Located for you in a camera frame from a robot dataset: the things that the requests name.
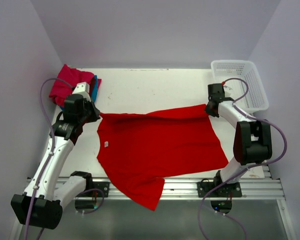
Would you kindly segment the bright red t shirt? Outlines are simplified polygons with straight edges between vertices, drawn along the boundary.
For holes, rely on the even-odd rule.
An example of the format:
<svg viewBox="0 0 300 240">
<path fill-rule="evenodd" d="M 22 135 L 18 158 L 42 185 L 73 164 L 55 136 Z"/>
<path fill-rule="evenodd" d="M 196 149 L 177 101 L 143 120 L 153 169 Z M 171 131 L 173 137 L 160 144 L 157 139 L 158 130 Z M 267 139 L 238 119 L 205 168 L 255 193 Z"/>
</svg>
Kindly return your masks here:
<svg viewBox="0 0 300 240">
<path fill-rule="evenodd" d="M 224 168 L 228 159 L 205 108 L 102 113 L 97 159 L 112 184 L 153 211 L 166 177 Z"/>
</svg>

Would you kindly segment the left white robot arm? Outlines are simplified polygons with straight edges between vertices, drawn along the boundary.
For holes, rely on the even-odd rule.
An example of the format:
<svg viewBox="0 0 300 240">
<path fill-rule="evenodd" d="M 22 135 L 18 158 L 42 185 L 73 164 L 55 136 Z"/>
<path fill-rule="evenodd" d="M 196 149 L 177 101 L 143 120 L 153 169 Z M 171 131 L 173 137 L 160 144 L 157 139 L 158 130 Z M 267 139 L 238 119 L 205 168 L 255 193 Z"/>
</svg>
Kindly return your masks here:
<svg viewBox="0 0 300 240">
<path fill-rule="evenodd" d="M 67 205 L 79 194 L 93 190 L 92 175 L 74 171 L 56 188 L 63 165 L 73 150 L 83 126 L 100 119 L 100 111 L 87 93 L 73 93 L 64 101 L 63 119 L 52 126 L 44 157 L 22 194 L 14 194 L 11 207 L 22 225 L 55 229 Z"/>
</svg>

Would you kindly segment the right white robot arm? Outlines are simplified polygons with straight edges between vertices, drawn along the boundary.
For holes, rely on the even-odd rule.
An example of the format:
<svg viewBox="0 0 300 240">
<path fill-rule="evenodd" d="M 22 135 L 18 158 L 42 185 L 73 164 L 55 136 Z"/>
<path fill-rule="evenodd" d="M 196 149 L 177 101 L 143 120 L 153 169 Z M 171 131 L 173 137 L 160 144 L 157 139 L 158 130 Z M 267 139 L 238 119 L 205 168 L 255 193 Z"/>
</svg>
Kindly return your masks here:
<svg viewBox="0 0 300 240">
<path fill-rule="evenodd" d="M 207 91 L 205 112 L 211 117 L 224 118 L 235 129 L 233 158 L 216 173 L 213 183 L 216 187 L 235 184 L 249 167 L 272 157 L 271 126 L 237 107 L 235 100 L 226 96 L 223 84 L 209 84 Z"/>
</svg>

